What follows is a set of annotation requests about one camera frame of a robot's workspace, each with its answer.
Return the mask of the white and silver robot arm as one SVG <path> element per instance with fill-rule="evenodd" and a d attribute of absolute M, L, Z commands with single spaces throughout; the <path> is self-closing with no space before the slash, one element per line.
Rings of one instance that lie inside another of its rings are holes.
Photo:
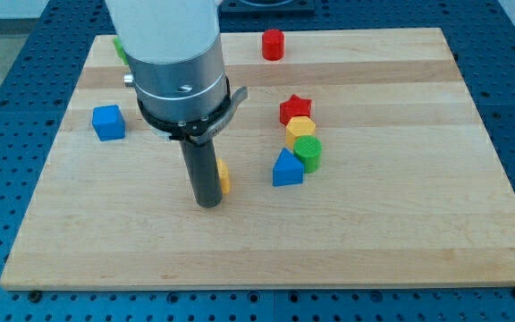
<path fill-rule="evenodd" d="M 140 112 L 171 140 L 202 145 L 247 98 L 230 91 L 219 27 L 221 0 L 106 0 Z"/>

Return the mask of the green block behind arm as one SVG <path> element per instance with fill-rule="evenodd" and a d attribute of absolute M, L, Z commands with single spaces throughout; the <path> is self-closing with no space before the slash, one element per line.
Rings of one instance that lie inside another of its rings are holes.
<path fill-rule="evenodd" d="M 122 63 L 124 65 L 127 65 L 128 64 L 128 60 L 127 60 L 127 57 L 126 57 L 126 53 L 125 53 L 125 51 L 124 51 L 124 49 L 122 47 L 121 40 L 118 37 L 114 37 L 113 44 L 114 44 L 114 48 L 115 48 L 115 52 L 116 52 L 117 56 L 122 60 Z"/>

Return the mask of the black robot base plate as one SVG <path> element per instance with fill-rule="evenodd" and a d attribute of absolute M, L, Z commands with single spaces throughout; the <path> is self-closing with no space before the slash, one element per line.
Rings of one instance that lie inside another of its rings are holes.
<path fill-rule="evenodd" d="M 222 13 L 312 13 L 316 0 L 223 0 Z"/>

